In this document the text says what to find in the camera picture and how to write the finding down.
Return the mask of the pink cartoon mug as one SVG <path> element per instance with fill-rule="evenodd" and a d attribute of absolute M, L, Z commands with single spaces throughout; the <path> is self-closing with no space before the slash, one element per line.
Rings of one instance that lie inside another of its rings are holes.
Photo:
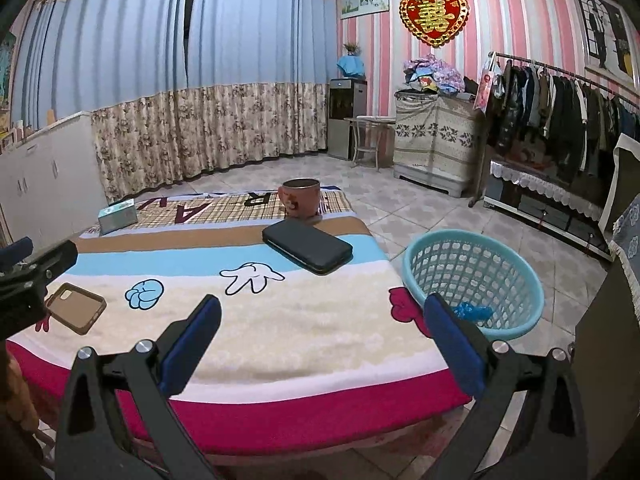
<path fill-rule="evenodd" d="M 317 179 L 291 179 L 278 188 L 278 197 L 288 217 L 305 220 L 317 214 L 320 190 Z"/>

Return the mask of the low lace covered bench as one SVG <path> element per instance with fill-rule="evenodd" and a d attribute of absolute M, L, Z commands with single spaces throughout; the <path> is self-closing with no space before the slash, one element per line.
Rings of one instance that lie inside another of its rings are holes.
<path fill-rule="evenodd" d="M 522 165 L 491 159 L 483 202 L 565 238 L 588 254 L 612 260 L 599 228 L 602 208 Z"/>

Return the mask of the blue and floral curtain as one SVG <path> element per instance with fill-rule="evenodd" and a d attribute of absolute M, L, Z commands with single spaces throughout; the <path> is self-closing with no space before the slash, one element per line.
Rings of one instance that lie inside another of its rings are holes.
<path fill-rule="evenodd" d="M 85 112 L 109 200 L 328 145 L 337 0 L 27 0 L 1 135 Z"/>

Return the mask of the light blue plastic basket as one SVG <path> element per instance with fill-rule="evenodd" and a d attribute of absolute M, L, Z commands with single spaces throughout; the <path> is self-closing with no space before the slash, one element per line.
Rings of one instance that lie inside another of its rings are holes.
<path fill-rule="evenodd" d="M 415 238 L 402 257 L 402 282 L 418 304 L 437 292 L 451 307 L 486 307 L 479 322 L 490 340 L 529 333 L 544 310 L 544 290 L 529 263 L 491 237 L 458 229 L 427 232 Z"/>

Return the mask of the clothes rack with garments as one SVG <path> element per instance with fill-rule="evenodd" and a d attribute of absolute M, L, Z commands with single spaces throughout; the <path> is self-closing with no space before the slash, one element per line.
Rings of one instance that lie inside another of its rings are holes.
<path fill-rule="evenodd" d="M 491 159 L 522 165 L 603 208 L 618 138 L 639 139 L 639 105 L 568 70 L 491 53 L 495 77 L 485 113 Z"/>

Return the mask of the blue floral cloth sofa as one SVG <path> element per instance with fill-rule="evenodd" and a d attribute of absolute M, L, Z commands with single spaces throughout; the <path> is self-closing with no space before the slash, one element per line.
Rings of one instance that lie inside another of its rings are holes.
<path fill-rule="evenodd" d="M 590 479 L 604 473 L 639 422 L 639 142 L 622 134 L 613 159 L 599 226 L 614 261 L 575 332 Z"/>

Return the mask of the red heart wall decoration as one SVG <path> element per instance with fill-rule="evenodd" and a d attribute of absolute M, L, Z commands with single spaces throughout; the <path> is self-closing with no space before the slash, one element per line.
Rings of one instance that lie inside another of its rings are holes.
<path fill-rule="evenodd" d="M 400 0 L 405 28 L 432 48 L 448 44 L 469 19 L 468 0 Z"/>

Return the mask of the small metal chair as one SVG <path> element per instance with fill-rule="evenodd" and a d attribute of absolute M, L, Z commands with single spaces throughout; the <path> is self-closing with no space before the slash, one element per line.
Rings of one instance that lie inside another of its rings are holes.
<path fill-rule="evenodd" d="M 381 148 L 386 145 L 386 134 L 393 131 L 396 126 L 394 116 L 360 115 L 353 118 L 345 118 L 348 132 L 352 136 L 352 166 L 366 155 L 372 155 L 376 170 L 380 170 Z"/>

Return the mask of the pile of folded clothes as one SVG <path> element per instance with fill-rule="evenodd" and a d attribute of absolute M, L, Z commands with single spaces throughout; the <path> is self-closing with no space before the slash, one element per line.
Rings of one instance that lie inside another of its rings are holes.
<path fill-rule="evenodd" d="M 463 76 L 458 70 L 432 54 L 406 61 L 404 75 L 405 83 L 419 91 L 454 96 L 465 90 Z"/>

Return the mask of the landscape wall picture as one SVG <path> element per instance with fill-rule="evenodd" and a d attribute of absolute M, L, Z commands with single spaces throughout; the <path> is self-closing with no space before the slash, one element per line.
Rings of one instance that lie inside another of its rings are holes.
<path fill-rule="evenodd" d="M 390 0 L 341 0 L 341 19 L 358 18 L 358 16 L 387 12 Z"/>

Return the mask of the brown phone case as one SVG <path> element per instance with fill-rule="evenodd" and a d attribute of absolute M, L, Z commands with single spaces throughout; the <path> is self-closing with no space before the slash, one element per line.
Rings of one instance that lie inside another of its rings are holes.
<path fill-rule="evenodd" d="M 63 283 L 47 300 L 52 318 L 80 336 L 88 334 L 106 305 L 102 296 L 70 283 Z"/>

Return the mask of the white low cabinet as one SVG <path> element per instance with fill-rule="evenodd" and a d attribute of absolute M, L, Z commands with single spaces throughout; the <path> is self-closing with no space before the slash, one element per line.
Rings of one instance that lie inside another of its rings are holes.
<path fill-rule="evenodd" d="M 1 156 L 1 226 L 41 252 L 90 228 L 107 206 L 91 115 L 43 128 Z"/>

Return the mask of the blue plastic bag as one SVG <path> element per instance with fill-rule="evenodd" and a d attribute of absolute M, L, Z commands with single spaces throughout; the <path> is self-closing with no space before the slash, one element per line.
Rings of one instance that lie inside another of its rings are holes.
<path fill-rule="evenodd" d="M 487 322 L 494 314 L 492 307 L 474 306 L 474 304 L 470 304 L 469 302 L 460 302 L 457 306 L 452 307 L 451 310 L 460 320 L 475 324 Z"/>

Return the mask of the black textured wallet case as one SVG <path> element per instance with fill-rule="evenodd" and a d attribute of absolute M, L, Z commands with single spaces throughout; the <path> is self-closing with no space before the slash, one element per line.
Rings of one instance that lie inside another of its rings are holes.
<path fill-rule="evenodd" d="M 303 269 L 329 274 L 354 255 L 352 245 L 297 220 L 284 219 L 262 230 L 262 241 Z"/>

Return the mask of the pink hanging bag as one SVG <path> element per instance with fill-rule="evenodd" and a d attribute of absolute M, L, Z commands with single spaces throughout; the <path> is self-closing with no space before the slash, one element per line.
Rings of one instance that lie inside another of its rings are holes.
<path fill-rule="evenodd" d="M 495 77 L 495 64 L 496 57 L 493 53 L 491 53 L 490 55 L 488 55 L 488 58 L 483 65 L 483 69 L 480 72 L 480 79 L 478 80 L 478 88 L 475 95 L 473 107 L 476 110 L 480 110 L 483 114 L 486 113 L 488 107 L 492 82 L 494 81 Z"/>

